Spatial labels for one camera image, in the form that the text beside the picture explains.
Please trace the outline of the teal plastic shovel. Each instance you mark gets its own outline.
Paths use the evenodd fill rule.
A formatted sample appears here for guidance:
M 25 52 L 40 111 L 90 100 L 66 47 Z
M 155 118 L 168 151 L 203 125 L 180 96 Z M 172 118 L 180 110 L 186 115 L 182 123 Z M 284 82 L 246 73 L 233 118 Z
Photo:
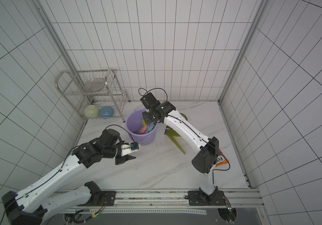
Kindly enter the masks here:
M 156 123 L 149 124 L 145 133 L 147 134 L 147 133 L 151 132 L 155 128 L 155 126 L 156 126 Z

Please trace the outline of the purple shovel pink handle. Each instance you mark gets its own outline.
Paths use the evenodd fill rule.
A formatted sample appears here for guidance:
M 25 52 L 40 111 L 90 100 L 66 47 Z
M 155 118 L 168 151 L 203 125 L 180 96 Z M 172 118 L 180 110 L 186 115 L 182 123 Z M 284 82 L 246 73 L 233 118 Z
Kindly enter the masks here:
M 143 126 L 139 131 L 138 131 L 138 135 L 142 135 L 144 134 L 146 131 L 148 130 L 148 126 Z

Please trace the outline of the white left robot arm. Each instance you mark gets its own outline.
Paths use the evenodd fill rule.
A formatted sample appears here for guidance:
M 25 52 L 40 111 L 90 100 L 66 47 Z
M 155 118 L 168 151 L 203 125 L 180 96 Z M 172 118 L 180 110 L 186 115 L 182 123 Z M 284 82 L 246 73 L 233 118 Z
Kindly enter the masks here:
M 3 218 L 11 225 L 40 225 L 50 217 L 74 206 L 113 205 L 112 192 L 102 191 L 89 181 L 81 187 L 52 196 L 67 181 L 99 163 L 114 159 L 116 165 L 134 159 L 131 154 L 139 150 L 137 142 L 127 143 L 114 129 L 103 130 L 100 137 L 73 148 L 66 159 L 55 169 L 19 192 L 9 191 L 2 197 Z

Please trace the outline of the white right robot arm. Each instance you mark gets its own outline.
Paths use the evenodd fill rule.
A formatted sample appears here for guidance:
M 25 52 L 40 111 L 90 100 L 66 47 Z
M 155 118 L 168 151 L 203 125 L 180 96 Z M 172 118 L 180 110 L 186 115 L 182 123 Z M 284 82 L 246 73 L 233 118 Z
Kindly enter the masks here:
M 217 187 L 213 183 L 211 171 L 215 168 L 220 153 L 219 140 L 216 137 L 209 138 L 198 131 L 169 101 L 161 103 L 150 92 L 144 94 L 140 101 L 146 109 L 142 113 L 145 123 L 161 122 L 169 126 L 194 150 L 196 156 L 191 162 L 200 173 L 200 191 L 208 198 L 215 196 Z

